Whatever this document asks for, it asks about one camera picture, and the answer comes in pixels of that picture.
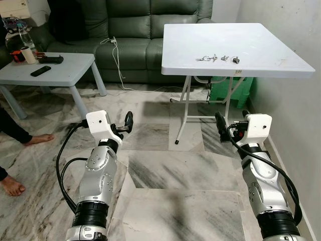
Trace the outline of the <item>green plastic crate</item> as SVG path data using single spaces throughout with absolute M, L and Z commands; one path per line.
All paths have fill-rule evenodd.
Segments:
M 234 87 L 235 90 L 231 95 L 231 99 L 236 99 L 238 101 L 237 108 L 242 108 L 245 105 L 248 97 L 250 96 L 250 90 L 254 79 L 254 77 L 245 77 L 243 82 L 240 82 L 238 87 L 235 87 L 239 82 L 240 77 L 232 78 L 232 87 Z M 230 83 L 229 78 L 222 76 L 213 76 L 210 82 L 211 91 L 209 94 L 209 101 L 225 99 Z

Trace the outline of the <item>white folding table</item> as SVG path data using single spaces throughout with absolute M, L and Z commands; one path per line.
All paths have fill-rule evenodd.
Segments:
M 213 63 L 211 58 L 218 59 Z M 239 64 L 232 62 L 239 57 Z M 188 115 L 191 79 L 199 76 L 310 78 L 315 72 L 307 62 L 260 23 L 165 24 L 161 73 L 185 76 L 181 98 L 183 122 L 176 137 L 178 144 Z

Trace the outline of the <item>dark green leather sofa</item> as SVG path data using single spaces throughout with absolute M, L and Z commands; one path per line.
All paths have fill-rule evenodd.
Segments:
M 96 58 L 101 78 L 119 82 L 111 55 L 114 37 L 120 52 L 120 69 L 126 83 L 183 83 L 183 76 L 161 73 L 163 33 L 166 24 L 211 23 L 214 0 L 77 0 L 82 5 L 89 39 L 58 42 L 49 23 L 30 27 L 38 51 L 87 53 Z

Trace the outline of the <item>person bare foot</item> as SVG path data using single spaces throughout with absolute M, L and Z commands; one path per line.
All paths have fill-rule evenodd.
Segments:
M 20 196 L 26 190 L 22 183 L 19 183 L 10 175 L 7 175 L 4 179 L 2 179 L 0 181 L 0 185 L 5 189 L 7 195 L 9 196 Z
M 37 143 L 44 143 L 49 142 L 55 138 L 54 135 L 38 135 L 38 136 L 32 136 L 31 139 L 28 142 L 23 143 L 25 147 L 34 145 Z

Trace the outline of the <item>low grey plastic table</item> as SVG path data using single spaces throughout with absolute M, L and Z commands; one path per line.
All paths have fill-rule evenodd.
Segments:
M 73 95 L 74 102 L 79 110 L 82 120 L 86 119 L 88 110 L 75 87 L 75 84 L 82 76 L 92 69 L 96 85 L 101 96 L 106 95 L 105 85 L 95 63 L 95 57 L 86 53 L 56 53 L 48 52 L 48 56 L 61 56 L 61 64 L 51 64 L 51 70 L 34 77 L 31 73 L 46 66 L 45 64 L 28 64 L 26 62 L 10 62 L 7 66 L 0 69 L 0 92 L 6 98 L 16 116 L 20 119 L 27 117 L 23 108 L 7 89 L 8 85 L 22 86 L 41 86 L 41 87 L 68 87 Z

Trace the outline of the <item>long black device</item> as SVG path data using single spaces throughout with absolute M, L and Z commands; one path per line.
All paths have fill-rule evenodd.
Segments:
M 40 64 L 62 64 L 64 58 L 62 56 L 50 57 L 50 56 L 40 56 L 38 57 L 38 62 Z

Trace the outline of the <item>black remote control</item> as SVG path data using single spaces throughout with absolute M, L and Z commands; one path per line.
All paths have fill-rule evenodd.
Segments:
M 37 77 L 37 76 L 40 76 L 41 74 L 46 73 L 47 71 L 50 71 L 50 70 L 51 70 L 50 66 L 42 66 L 41 68 L 30 73 L 30 75 L 32 77 Z

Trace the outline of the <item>black trouser leg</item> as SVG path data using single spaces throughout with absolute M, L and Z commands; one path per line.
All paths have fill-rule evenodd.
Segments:
M 5 133 L 19 143 L 27 145 L 33 138 L 25 129 L 14 122 L 9 113 L 0 106 L 0 133 Z

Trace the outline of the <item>cream paper roll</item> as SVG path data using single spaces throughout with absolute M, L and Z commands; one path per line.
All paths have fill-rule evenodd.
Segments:
M 32 48 L 28 47 L 28 46 L 24 46 L 21 48 L 21 53 L 23 55 L 23 57 L 25 58 L 25 62 L 28 64 L 35 64 L 37 63 L 37 57 L 34 54 L 34 51 L 32 50 Z

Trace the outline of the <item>black cushion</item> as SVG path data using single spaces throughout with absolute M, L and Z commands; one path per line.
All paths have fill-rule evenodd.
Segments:
M 50 6 L 50 33 L 58 42 L 89 39 L 82 5 L 77 0 L 47 0 Z

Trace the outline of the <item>red and black gadget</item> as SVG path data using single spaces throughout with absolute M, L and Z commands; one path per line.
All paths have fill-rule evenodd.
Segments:
M 10 53 L 14 62 L 21 63 L 25 62 L 25 56 L 22 54 L 22 51 L 15 50 Z

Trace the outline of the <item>clear plastic bottle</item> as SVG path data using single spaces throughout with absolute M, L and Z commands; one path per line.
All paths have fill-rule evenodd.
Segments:
M 25 47 L 30 48 L 31 51 L 37 51 L 34 39 L 32 39 L 31 35 L 28 32 L 28 29 L 19 29 L 19 35 Z

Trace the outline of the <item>small toy car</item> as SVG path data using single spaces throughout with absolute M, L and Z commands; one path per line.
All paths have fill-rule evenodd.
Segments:
M 9 18 L 2 18 L 3 25 L 9 34 L 14 34 L 15 32 L 20 32 L 21 29 L 26 28 L 26 22 L 16 18 L 16 17 L 9 17 Z

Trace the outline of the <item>beige cardboard box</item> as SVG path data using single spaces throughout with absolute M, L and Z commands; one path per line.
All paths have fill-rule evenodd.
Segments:
M 30 16 L 27 0 L 0 0 L 0 17 L 26 19 Z

